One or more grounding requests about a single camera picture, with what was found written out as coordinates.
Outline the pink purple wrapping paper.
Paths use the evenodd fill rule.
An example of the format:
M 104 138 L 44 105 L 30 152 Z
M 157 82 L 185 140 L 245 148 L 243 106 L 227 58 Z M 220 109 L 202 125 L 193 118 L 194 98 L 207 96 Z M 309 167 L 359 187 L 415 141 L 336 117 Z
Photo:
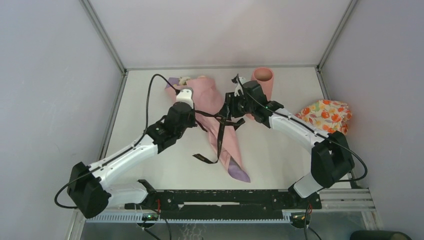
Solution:
M 169 84 L 165 87 L 165 91 L 174 102 L 176 101 L 176 92 L 173 88 L 180 90 L 188 87 L 193 90 L 192 99 L 195 110 L 212 115 L 219 113 L 224 105 L 224 97 L 217 90 L 214 79 L 201 75 L 197 78 L 191 78 L 187 81 L 187 85 L 178 85 L 178 78 L 170 77 L 168 79 Z M 195 114 L 195 118 L 199 127 L 206 132 L 210 146 L 216 154 L 211 161 L 216 162 L 219 123 L 214 118 L 205 117 L 199 113 Z M 232 126 L 225 127 L 222 150 L 217 163 L 221 163 L 232 178 L 245 183 L 251 182 L 243 167 L 238 138 Z

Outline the black ribbon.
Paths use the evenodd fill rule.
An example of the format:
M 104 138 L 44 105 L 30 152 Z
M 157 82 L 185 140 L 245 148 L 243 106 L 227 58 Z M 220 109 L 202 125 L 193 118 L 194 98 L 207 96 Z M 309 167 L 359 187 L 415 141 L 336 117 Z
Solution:
M 204 157 L 203 155 L 199 153 L 194 154 L 193 157 L 195 157 L 196 159 L 206 164 L 216 164 L 219 161 L 219 158 L 222 152 L 222 145 L 223 145 L 224 135 L 225 135 L 225 127 L 226 126 L 233 127 L 234 130 L 236 131 L 241 125 L 245 124 L 246 121 L 244 118 L 241 118 L 237 122 L 233 122 L 219 114 L 211 114 L 211 113 L 207 113 L 200 110 L 195 110 L 195 113 L 200 114 L 204 117 L 214 118 L 219 123 L 219 127 L 218 127 L 218 133 L 217 133 L 217 161 L 212 162 L 211 160 L 209 160 L 208 158 Z

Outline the yellow flower bunch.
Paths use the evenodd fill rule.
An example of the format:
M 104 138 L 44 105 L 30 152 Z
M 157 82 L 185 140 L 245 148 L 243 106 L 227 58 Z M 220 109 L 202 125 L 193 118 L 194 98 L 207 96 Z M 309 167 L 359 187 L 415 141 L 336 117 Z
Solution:
M 187 81 L 191 80 L 191 77 L 189 76 L 182 76 L 178 78 L 178 85 L 179 86 L 185 86 L 187 85 Z

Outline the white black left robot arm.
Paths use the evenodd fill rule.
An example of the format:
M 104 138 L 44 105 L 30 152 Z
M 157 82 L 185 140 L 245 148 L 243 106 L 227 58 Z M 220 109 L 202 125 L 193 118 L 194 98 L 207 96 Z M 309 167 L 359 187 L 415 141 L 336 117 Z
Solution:
M 196 125 L 193 103 L 177 101 L 145 134 L 107 158 L 90 165 L 77 163 L 71 170 L 67 194 L 85 218 L 90 219 L 105 209 L 140 204 L 149 209 L 157 196 L 139 182 L 115 184 L 115 180 L 139 163 L 171 147 L 185 130 Z

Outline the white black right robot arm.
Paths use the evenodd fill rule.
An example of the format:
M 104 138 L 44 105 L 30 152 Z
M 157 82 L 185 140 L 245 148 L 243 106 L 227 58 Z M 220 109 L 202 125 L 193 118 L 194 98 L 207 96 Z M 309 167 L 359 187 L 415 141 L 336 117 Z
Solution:
M 221 114 L 227 118 L 253 116 L 269 129 L 286 134 L 310 154 L 310 171 L 293 183 L 288 191 L 289 203 L 302 208 L 312 194 L 332 187 L 355 166 L 353 152 L 340 131 L 328 133 L 290 113 L 277 101 L 268 100 L 261 85 L 236 76 L 232 92 L 225 94 Z

